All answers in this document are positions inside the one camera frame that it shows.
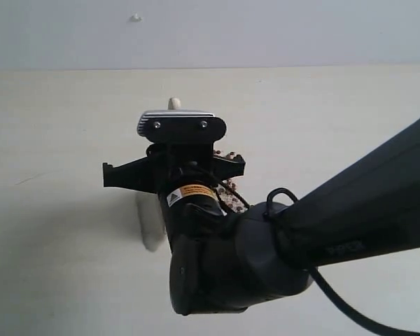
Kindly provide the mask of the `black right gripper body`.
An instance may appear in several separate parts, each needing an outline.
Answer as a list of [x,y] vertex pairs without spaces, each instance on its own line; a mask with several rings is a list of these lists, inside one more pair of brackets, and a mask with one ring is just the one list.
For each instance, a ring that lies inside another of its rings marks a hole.
[[146,149],[149,171],[146,192],[165,193],[183,184],[202,183],[213,188],[212,144],[152,144]]

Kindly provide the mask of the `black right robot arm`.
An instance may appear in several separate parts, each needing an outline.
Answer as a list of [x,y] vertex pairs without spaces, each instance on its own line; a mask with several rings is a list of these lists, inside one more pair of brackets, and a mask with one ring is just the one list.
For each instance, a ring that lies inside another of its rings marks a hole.
[[242,213],[216,194],[245,167],[214,153],[225,131],[211,113],[147,111],[146,156],[102,166],[106,187],[157,195],[177,314],[243,312],[305,291],[310,267],[420,248],[420,119],[291,205],[276,189]]

